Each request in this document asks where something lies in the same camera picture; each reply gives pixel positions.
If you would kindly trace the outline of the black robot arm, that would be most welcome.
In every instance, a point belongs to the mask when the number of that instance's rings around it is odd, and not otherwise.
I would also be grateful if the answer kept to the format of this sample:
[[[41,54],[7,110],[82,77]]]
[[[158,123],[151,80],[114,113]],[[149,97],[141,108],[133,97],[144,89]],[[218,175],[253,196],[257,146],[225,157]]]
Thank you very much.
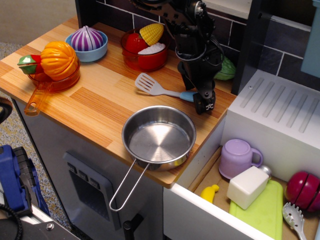
[[[158,15],[175,41],[180,72],[186,90],[193,95],[198,114],[215,107],[214,77],[222,69],[224,51],[214,36],[215,21],[201,0],[133,0],[136,8]]]

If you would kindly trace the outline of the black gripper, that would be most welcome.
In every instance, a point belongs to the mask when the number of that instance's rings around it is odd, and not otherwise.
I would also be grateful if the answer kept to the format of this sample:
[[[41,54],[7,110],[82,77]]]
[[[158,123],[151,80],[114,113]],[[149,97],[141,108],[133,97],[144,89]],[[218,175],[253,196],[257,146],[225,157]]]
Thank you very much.
[[[177,36],[175,54],[179,58],[178,71],[187,91],[196,89],[193,103],[201,115],[215,107],[214,77],[222,69],[223,50],[212,34],[208,39]]]

